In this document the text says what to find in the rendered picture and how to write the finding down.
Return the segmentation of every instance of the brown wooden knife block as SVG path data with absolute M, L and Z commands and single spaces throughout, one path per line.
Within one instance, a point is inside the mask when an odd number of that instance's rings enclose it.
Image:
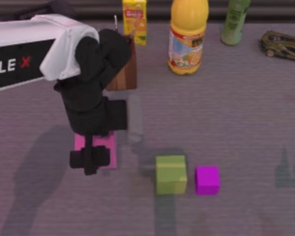
M 137 59 L 134 40 L 129 35 L 124 36 L 131 47 L 130 61 L 121 69 L 115 78 L 107 85 L 107 91 L 129 90 L 137 88 Z

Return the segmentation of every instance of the green cube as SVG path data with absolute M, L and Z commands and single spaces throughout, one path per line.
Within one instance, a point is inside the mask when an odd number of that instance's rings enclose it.
M 182 155 L 156 157 L 156 193 L 183 194 L 187 187 L 185 157 Z

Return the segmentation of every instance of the yellow juice box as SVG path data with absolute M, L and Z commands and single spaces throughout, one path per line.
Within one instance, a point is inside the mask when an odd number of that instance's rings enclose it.
M 122 0 L 123 34 L 134 34 L 137 45 L 147 43 L 147 0 Z

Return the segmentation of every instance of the red x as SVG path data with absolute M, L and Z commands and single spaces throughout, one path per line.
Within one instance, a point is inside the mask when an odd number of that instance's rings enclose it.
M 23 61 L 23 64 L 21 65 L 21 68 L 30 66 L 30 56 L 22 57 L 22 61 Z

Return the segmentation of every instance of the bottle label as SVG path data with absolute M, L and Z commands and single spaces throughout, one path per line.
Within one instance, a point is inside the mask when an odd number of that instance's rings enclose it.
M 169 62 L 173 67 L 189 70 L 201 63 L 205 32 L 184 36 L 172 28 L 169 37 Z

